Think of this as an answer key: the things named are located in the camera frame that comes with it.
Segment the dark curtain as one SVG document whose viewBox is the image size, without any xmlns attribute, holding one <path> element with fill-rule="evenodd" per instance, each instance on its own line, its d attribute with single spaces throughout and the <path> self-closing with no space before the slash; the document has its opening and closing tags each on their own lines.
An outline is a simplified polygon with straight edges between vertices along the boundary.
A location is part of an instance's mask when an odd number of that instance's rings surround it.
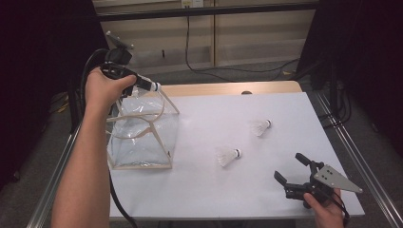
<svg viewBox="0 0 403 228">
<path fill-rule="evenodd" d="M 0 190 L 16 178 L 51 98 L 106 46 L 92 0 L 0 0 Z"/>
<path fill-rule="evenodd" d="M 403 0 L 317 0 L 297 73 L 334 71 L 403 157 Z"/>
</svg>

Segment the clear plastic bag beige trim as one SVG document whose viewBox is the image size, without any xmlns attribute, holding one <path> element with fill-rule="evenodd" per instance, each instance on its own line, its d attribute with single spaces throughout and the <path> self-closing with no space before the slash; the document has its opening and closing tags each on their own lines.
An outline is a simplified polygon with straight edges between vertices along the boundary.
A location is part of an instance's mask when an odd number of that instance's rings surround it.
<svg viewBox="0 0 403 228">
<path fill-rule="evenodd" d="M 136 89 L 118 100 L 106 121 L 112 169 L 172 167 L 180 110 L 162 91 Z"/>
</svg>

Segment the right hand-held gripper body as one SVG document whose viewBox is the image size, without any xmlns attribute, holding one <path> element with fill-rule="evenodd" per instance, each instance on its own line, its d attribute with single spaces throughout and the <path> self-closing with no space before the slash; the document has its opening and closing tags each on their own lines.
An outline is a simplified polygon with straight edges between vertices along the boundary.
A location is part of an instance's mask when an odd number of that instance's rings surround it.
<svg viewBox="0 0 403 228">
<path fill-rule="evenodd" d="M 354 193 L 363 192 L 362 188 L 344 177 L 329 164 L 316 161 L 303 161 L 302 164 L 310 168 L 309 181 L 303 184 L 295 184 L 283 179 L 283 189 L 287 199 L 302 200 L 305 208 L 310 208 L 303 197 L 305 193 L 310 193 L 319 203 L 324 203 L 333 198 L 336 188 Z"/>
</svg>

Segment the white table cover board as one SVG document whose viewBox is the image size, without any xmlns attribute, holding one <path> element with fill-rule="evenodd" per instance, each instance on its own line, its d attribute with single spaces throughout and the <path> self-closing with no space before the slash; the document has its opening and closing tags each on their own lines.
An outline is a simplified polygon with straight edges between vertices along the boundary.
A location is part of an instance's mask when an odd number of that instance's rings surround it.
<svg viewBox="0 0 403 228">
<path fill-rule="evenodd" d="M 170 169 L 115 170 L 112 179 L 136 219 L 302 219 L 312 216 L 287 199 L 275 180 L 308 181 L 296 153 L 343 169 L 308 96 L 303 93 L 176 97 L 181 111 Z M 250 124 L 270 120 L 262 136 Z M 226 167 L 219 147 L 241 151 Z"/>
</svg>

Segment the black stand pole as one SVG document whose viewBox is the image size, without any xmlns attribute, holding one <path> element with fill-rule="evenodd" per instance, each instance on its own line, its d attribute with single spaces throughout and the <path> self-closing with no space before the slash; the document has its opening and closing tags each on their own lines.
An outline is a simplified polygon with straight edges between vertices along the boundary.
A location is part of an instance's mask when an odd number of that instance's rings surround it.
<svg viewBox="0 0 403 228">
<path fill-rule="evenodd" d="M 73 133 L 77 128 L 80 118 L 77 105 L 76 86 L 73 79 L 69 79 L 67 83 L 68 106 L 70 112 L 71 127 L 70 132 Z"/>
</svg>

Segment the white wall socket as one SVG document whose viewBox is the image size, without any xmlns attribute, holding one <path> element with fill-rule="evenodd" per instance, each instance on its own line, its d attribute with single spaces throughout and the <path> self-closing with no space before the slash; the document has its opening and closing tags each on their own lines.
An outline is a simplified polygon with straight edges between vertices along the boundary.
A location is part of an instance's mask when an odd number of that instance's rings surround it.
<svg viewBox="0 0 403 228">
<path fill-rule="evenodd" d="M 203 0 L 181 0 L 183 9 L 202 8 L 204 6 Z"/>
</svg>

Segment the aluminium frame rail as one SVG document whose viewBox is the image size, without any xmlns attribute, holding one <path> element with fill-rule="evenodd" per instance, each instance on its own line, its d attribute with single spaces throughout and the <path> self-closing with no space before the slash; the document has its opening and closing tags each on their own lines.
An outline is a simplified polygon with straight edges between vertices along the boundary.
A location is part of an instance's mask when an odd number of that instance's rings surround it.
<svg viewBox="0 0 403 228">
<path fill-rule="evenodd" d="M 66 145 L 61 154 L 59 161 L 51 175 L 48 185 L 39 199 L 36 207 L 30 217 L 29 223 L 26 228 L 46 228 L 47 220 L 49 219 L 50 211 L 55 199 L 56 191 L 65 166 L 67 165 L 68 158 L 73 149 L 73 145 L 78 136 L 80 127 L 77 126 L 68 136 Z"/>
<path fill-rule="evenodd" d="M 392 228 L 403 228 L 403 216 L 400 214 L 389 194 L 374 175 L 374 172 L 370 168 L 369 164 L 367 164 L 365 161 L 346 127 L 341 121 L 336 119 L 334 113 L 331 111 L 330 102 L 323 93 L 317 92 L 316 97 L 323 111 L 329 117 L 331 127 L 346 148 L 349 156 L 351 157 L 361 177 L 365 181 L 369 191 L 373 195 L 374 200 L 380 207 L 380 210 L 384 214 L 386 220 L 390 223 Z"/>
</svg>

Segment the person's right hand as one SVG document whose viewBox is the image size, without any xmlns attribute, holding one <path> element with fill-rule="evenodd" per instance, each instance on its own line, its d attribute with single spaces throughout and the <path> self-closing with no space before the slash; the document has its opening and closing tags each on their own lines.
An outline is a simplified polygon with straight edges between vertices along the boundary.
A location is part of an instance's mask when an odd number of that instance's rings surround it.
<svg viewBox="0 0 403 228">
<path fill-rule="evenodd" d="M 344 228 L 343 212 L 336 204 L 320 204 L 310 193 L 303 197 L 315 212 L 317 228 Z"/>
</svg>

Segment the wooden table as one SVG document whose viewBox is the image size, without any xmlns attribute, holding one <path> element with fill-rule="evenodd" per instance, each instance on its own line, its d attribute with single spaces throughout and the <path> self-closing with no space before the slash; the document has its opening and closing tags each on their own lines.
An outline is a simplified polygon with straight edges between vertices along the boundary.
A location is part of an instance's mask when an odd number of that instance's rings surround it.
<svg viewBox="0 0 403 228">
<path fill-rule="evenodd" d="M 240 95 L 245 90 L 251 91 L 253 94 L 294 93 L 302 91 L 299 83 L 295 81 L 163 85 L 163 91 L 169 97 Z"/>
</svg>

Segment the beige wooden cabinet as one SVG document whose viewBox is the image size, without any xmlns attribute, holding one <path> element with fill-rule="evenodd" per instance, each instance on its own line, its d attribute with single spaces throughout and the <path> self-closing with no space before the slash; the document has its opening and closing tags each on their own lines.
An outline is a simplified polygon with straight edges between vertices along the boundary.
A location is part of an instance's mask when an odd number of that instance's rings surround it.
<svg viewBox="0 0 403 228">
<path fill-rule="evenodd" d="M 134 46 L 143 74 L 288 61 L 302 52 L 317 0 L 92 0 L 103 31 Z"/>
</svg>

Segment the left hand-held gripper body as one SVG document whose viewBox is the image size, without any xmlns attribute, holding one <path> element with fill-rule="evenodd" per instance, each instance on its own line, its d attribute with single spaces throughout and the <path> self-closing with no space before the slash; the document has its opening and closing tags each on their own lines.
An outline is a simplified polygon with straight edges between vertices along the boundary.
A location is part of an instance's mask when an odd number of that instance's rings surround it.
<svg viewBox="0 0 403 228">
<path fill-rule="evenodd" d="M 133 45 L 126 44 L 118 36 L 115 36 L 109 30 L 106 37 L 115 46 L 106 53 L 105 62 L 101 65 L 101 71 L 110 79 L 117 80 L 127 75 L 135 75 L 135 72 L 128 69 L 132 54 L 130 51 Z"/>
</svg>

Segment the person's left hand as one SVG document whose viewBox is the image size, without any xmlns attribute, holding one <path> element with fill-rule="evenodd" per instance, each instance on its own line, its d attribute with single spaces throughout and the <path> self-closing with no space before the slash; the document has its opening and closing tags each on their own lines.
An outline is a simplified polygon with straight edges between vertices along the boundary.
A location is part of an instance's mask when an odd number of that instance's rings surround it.
<svg viewBox="0 0 403 228">
<path fill-rule="evenodd" d="M 85 115 L 106 116 L 111 106 L 120 98 L 122 92 L 136 82 L 134 75 L 113 80 L 107 78 L 98 68 L 90 71 L 86 80 Z"/>
</svg>

